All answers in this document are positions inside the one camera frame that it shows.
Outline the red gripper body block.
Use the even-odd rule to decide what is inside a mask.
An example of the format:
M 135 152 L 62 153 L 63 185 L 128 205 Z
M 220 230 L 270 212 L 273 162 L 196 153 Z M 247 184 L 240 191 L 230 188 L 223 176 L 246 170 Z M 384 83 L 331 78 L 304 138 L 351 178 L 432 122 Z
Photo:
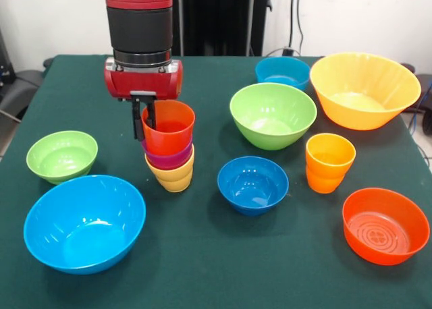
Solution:
M 161 67 L 123 67 L 113 59 L 104 65 L 106 87 L 116 99 L 143 100 L 150 96 L 157 100 L 177 99 L 183 83 L 183 65 L 173 59 Z

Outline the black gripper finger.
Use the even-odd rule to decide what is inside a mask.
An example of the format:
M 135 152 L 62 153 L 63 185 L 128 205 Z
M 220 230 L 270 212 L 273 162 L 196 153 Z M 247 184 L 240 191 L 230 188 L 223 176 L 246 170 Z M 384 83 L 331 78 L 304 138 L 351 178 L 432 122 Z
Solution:
M 140 101 L 138 99 L 134 99 L 132 101 L 132 118 L 134 125 L 134 137 L 138 141 L 144 140 L 144 130 L 141 121 L 140 114 Z
M 156 129 L 155 103 L 154 102 L 147 103 L 146 109 L 147 109 L 148 116 L 145 120 L 145 123 L 147 124 L 148 127 L 155 130 Z

